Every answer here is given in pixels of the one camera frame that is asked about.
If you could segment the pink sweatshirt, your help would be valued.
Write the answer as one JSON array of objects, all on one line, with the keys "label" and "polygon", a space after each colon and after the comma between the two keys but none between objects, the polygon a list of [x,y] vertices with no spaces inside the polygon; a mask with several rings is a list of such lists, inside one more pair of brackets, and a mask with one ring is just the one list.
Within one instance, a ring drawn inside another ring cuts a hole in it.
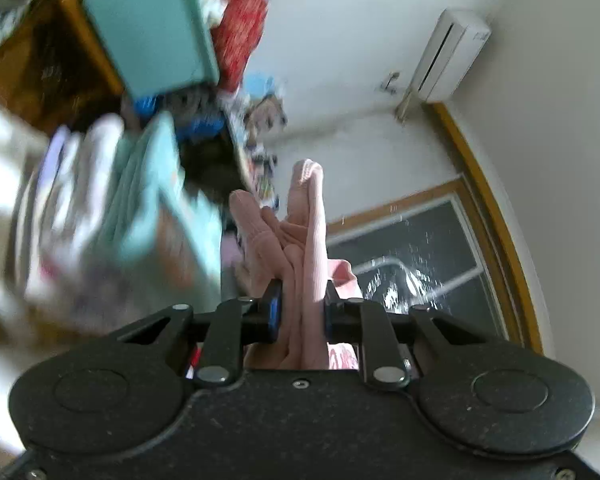
[{"label": "pink sweatshirt", "polygon": [[274,344],[252,344],[245,364],[281,370],[356,370],[350,344],[329,344],[324,335],[323,300],[332,283],[338,296],[360,298],[351,265],[327,255],[324,172],[318,162],[294,165],[283,220],[261,207],[252,194],[230,194],[230,213],[242,237],[245,260],[236,266],[239,283],[261,297],[274,278],[283,282],[282,322]]}]

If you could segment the stack of folded clothes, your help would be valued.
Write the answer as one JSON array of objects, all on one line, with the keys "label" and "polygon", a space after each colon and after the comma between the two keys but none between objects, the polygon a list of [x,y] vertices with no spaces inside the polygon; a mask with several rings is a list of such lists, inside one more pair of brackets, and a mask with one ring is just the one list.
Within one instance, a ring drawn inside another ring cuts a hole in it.
[{"label": "stack of folded clothes", "polygon": [[46,138],[0,107],[0,344],[106,334],[221,298],[219,209],[185,182],[174,121],[107,114]]}]

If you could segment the red patterned fabric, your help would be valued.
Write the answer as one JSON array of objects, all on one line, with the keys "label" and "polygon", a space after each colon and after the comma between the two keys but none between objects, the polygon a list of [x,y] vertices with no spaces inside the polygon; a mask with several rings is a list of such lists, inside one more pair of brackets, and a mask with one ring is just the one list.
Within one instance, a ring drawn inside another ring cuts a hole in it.
[{"label": "red patterned fabric", "polygon": [[234,93],[262,38],[268,0],[226,1],[222,21],[211,29],[211,38],[220,71],[219,88]]}]

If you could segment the teal storage box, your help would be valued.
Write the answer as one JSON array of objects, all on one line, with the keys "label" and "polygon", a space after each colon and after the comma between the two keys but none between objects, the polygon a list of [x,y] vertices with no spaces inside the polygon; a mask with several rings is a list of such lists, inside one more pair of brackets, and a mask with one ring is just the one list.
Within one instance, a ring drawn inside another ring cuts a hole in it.
[{"label": "teal storage box", "polygon": [[132,98],[219,82],[199,0],[82,0],[82,4]]}]

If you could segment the dark window with wooden frame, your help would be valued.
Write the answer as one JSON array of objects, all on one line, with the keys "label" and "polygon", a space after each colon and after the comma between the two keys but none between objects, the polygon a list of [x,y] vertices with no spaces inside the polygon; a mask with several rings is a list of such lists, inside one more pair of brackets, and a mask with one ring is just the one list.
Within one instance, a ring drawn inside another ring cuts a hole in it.
[{"label": "dark window with wooden frame", "polygon": [[352,263],[366,296],[396,313],[433,307],[545,352],[508,232],[437,107],[405,125],[388,113],[342,122],[326,152],[329,250]]}]

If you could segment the white wall air conditioner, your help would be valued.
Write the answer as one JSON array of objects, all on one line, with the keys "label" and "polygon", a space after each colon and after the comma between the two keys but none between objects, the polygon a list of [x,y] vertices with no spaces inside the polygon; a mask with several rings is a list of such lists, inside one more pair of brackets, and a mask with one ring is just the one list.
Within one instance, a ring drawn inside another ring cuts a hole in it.
[{"label": "white wall air conditioner", "polygon": [[490,36],[490,26],[476,12],[445,9],[422,52],[410,89],[422,102],[446,101]]}]

